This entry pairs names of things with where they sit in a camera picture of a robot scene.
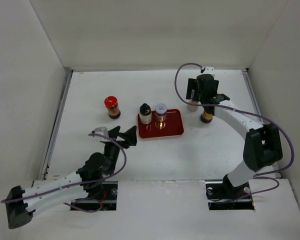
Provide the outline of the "black-top salt grinder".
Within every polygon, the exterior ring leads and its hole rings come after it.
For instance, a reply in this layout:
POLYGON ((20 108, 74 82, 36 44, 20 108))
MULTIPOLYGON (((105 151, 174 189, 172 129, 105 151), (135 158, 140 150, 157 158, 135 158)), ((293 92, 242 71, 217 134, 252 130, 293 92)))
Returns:
POLYGON ((191 112, 196 112, 198 108, 198 101, 195 98, 191 98, 188 101, 187 109, 191 112))

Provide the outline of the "black-cap white bottle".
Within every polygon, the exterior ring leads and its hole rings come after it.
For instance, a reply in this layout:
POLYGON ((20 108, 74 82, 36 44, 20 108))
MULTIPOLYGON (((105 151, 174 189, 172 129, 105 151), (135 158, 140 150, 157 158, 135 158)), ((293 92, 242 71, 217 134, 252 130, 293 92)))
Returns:
POLYGON ((139 118, 142 124, 148 125, 152 121, 152 110, 147 103, 143 103, 139 108, 139 118))

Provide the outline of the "grey-lid condiment jar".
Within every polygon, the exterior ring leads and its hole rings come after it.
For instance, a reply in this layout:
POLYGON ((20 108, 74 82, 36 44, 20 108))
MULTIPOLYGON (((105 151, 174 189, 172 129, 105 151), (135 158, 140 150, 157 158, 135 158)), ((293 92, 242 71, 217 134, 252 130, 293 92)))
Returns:
POLYGON ((167 106, 164 103, 158 103, 155 106, 155 125, 159 129, 163 129, 166 125, 167 111, 167 106))

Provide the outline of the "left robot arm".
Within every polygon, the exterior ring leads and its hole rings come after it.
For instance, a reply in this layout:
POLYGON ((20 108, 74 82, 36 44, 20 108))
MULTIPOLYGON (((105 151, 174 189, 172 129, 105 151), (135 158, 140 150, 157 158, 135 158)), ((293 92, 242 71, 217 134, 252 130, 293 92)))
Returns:
POLYGON ((23 188, 13 187, 5 205, 9 229, 17 229, 30 223, 33 217, 61 204, 70 205, 77 200, 99 201, 105 180, 119 174, 123 168, 116 170, 119 154, 126 156, 125 150, 137 145, 137 126, 125 132, 120 126, 111 130, 97 127, 89 136, 103 143, 103 152, 93 153, 84 165, 76 171, 52 182, 23 188))

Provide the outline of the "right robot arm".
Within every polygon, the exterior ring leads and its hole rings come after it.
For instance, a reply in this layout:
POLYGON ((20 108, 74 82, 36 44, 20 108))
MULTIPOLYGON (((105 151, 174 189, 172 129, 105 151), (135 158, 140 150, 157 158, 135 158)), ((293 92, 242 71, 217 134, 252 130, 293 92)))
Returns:
POLYGON ((211 74, 188 79, 186 99, 204 105, 204 112, 217 117, 232 127, 244 140, 243 160, 222 180, 222 192, 235 197, 240 187, 258 171, 283 158, 280 133, 272 123, 263 124, 247 113, 242 113, 231 99, 218 93, 219 81, 211 74))

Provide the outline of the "squat red-lid sauce jar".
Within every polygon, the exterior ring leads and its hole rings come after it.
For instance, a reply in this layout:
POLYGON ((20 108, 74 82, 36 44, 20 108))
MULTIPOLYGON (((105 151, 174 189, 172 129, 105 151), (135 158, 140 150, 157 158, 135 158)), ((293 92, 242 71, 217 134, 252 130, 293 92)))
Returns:
POLYGON ((203 123, 208 124, 213 120, 214 113, 215 113, 215 108, 213 106, 203 107, 203 112, 200 115, 200 120, 203 123))

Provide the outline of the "tall red-lid sauce jar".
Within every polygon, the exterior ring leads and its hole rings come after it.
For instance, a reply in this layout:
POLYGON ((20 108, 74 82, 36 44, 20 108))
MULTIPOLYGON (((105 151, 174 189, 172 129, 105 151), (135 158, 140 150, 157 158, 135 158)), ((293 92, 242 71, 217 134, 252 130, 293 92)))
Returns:
POLYGON ((111 119, 118 119, 121 115, 118 99, 115 96, 108 96, 104 100, 104 105, 108 111, 108 116, 111 119))

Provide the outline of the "red lacquer tray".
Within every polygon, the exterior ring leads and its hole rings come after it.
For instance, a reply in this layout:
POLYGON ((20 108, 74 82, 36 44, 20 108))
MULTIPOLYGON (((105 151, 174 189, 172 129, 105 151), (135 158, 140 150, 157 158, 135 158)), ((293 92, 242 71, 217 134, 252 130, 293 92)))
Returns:
POLYGON ((181 112, 176 109, 168 109, 164 122, 156 121, 156 112, 152 111, 151 122, 143 124, 140 115, 137 115, 137 131, 142 139, 157 139, 178 137, 184 133, 181 112))

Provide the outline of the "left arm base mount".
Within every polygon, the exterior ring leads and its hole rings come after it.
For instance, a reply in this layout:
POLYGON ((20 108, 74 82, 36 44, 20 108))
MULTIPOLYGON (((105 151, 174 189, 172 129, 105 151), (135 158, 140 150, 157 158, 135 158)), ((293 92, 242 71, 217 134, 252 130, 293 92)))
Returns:
POLYGON ((70 202, 71 211, 116 211, 118 197, 118 182, 105 181, 96 198, 76 199, 70 202))

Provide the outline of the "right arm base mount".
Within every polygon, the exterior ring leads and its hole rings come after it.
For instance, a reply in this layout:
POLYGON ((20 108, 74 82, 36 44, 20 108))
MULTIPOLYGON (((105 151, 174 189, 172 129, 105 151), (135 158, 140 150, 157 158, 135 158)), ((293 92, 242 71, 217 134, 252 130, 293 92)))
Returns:
POLYGON ((232 187, 228 180, 208 180, 205 189, 211 211, 255 209, 248 182, 232 187))

